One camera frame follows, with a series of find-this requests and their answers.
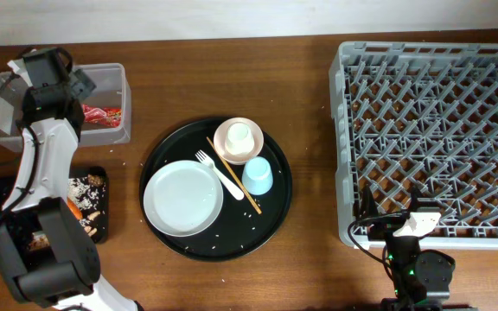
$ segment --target black tray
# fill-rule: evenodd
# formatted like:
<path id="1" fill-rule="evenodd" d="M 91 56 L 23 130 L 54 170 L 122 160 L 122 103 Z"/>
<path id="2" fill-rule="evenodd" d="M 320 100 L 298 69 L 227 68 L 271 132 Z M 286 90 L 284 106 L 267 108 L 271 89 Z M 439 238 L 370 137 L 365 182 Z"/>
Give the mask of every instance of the black tray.
<path id="1" fill-rule="evenodd" d="M 92 241 L 101 244 L 106 241 L 109 230 L 109 178 L 107 177 L 106 171 L 104 168 L 97 166 L 90 168 L 71 168 L 68 178 L 81 178 L 87 177 L 88 175 L 97 175 L 104 177 L 105 179 L 106 190 L 104 193 L 102 191 L 99 192 L 99 204 L 97 205 L 97 208 L 90 211 L 82 211 L 84 218 L 95 211 L 101 212 L 101 214 L 90 224 L 91 227 L 97 228 L 97 232 L 92 235 Z M 1 206 L 7 200 L 10 195 L 10 190 L 15 185 L 15 179 L 16 176 L 0 178 L 0 212 Z"/>
<path id="2" fill-rule="evenodd" d="M 168 163 L 180 160 L 197 161 L 195 152 L 203 150 L 213 158 L 216 168 L 233 181 L 206 139 L 209 137 L 212 140 L 216 129 L 226 120 L 227 117 L 213 117 L 196 121 L 184 125 L 164 138 L 144 164 L 139 184 L 139 201 L 148 226 L 170 249 L 192 259 L 219 262 L 257 250 L 274 235 L 290 209 L 290 165 L 274 140 L 263 133 L 265 145 L 259 155 L 270 163 L 274 184 L 268 193 L 253 196 L 260 204 L 262 214 L 257 214 L 247 198 L 238 201 L 222 186 L 224 201 L 220 214 L 203 232 L 186 238 L 171 237 L 158 231 L 149 222 L 144 210 L 144 190 L 151 176 Z M 230 167 L 241 179 L 243 165 Z"/>

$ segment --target white wall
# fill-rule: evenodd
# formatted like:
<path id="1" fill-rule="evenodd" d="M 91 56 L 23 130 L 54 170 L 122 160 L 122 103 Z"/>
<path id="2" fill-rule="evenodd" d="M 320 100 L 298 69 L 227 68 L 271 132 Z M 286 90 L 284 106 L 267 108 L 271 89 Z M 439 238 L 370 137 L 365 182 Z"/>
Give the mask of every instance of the white wall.
<path id="1" fill-rule="evenodd" d="M 497 0 L 0 0 L 0 45 L 492 28 Z"/>

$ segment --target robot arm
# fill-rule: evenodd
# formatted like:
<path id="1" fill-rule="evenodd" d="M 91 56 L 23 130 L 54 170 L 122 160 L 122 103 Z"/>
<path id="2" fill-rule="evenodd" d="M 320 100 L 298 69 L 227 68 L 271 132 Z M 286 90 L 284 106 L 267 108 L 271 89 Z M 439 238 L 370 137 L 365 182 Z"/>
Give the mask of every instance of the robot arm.
<path id="1" fill-rule="evenodd" d="M 143 310 L 100 275 L 95 244 L 67 207 L 68 172 L 84 122 L 80 101 L 94 83 L 72 70 L 60 48 L 25 54 L 10 66 L 31 86 L 22 103 L 21 165 L 3 204 L 9 216 L 0 222 L 0 273 L 10 293 L 43 308 Z M 31 252 L 24 240 L 32 233 L 45 234 L 49 247 Z"/>
<path id="2" fill-rule="evenodd" d="M 444 310 L 442 303 L 449 299 L 455 260 L 439 251 L 421 251 L 419 245 L 421 237 L 432 232 L 439 221 L 437 205 L 421 200 L 420 192 L 413 189 L 406 211 L 379 215 L 368 187 L 362 198 L 360 217 L 352 225 L 370 226 L 369 237 L 386 241 L 384 258 L 378 261 L 384 264 L 397 296 L 384 299 L 381 310 Z"/>

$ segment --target red food item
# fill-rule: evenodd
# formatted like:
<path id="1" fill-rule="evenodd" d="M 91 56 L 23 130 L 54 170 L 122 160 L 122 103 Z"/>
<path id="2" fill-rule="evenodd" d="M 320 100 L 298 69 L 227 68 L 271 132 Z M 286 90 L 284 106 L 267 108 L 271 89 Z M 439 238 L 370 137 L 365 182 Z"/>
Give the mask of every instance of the red food item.
<path id="1" fill-rule="evenodd" d="M 120 108 L 97 108 L 88 105 L 82 105 L 84 111 L 84 122 L 91 124 L 101 124 L 109 127 L 117 127 L 122 119 L 122 110 Z"/>
<path id="2" fill-rule="evenodd" d="M 67 198 L 67 205 L 68 208 L 70 209 L 70 212 L 74 214 L 74 217 L 76 217 L 77 220 L 82 220 L 82 212 L 80 209 L 72 202 L 69 198 Z"/>

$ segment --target plate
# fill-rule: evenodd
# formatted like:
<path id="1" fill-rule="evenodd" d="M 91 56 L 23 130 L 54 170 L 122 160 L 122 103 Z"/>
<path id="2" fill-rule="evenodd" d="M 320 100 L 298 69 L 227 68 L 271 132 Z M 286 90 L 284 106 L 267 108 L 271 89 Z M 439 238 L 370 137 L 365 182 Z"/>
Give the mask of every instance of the plate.
<path id="1" fill-rule="evenodd" d="M 226 135 L 228 132 L 228 128 L 230 127 L 230 125 L 238 122 L 243 123 L 249 127 L 252 138 L 255 141 L 255 145 L 252 150 L 244 155 L 232 155 L 226 150 Z M 244 117 L 233 117 L 224 121 L 218 127 L 218 129 L 216 129 L 216 132 L 214 133 L 213 143 L 214 147 L 216 148 L 216 152 L 221 157 L 223 157 L 224 160 L 226 160 L 230 164 L 241 165 L 259 155 L 260 151 L 263 148 L 263 145 L 265 144 L 265 139 L 263 137 L 263 131 L 252 120 Z"/>
<path id="2" fill-rule="evenodd" d="M 212 139 L 216 129 L 226 120 L 228 117 L 210 117 L 180 126 L 150 152 L 139 183 L 140 205 L 146 219 L 143 201 L 145 187 L 151 176 L 168 163 L 195 160 L 195 152 L 202 150 L 214 160 L 220 172 L 231 178 L 207 141 L 207 137 Z M 147 225 L 155 236 L 178 254 L 207 262 L 222 262 L 246 256 L 272 238 L 290 210 L 292 180 L 290 165 L 280 147 L 266 132 L 263 132 L 263 137 L 264 146 L 259 156 L 270 163 L 274 184 L 266 194 L 253 195 L 260 204 L 262 214 L 258 215 L 247 199 L 236 200 L 222 186 L 222 209 L 218 218 L 206 230 L 189 237 L 173 237 L 160 232 L 147 220 Z M 241 178 L 243 166 L 231 165 L 231 168 Z"/>
<path id="3" fill-rule="evenodd" d="M 159 169 L 144 191 L 144 211 L 162 233 L 188 237 L 207 229 L 222 208 L 216 174 L 195 161 L 177 161 Z"/>

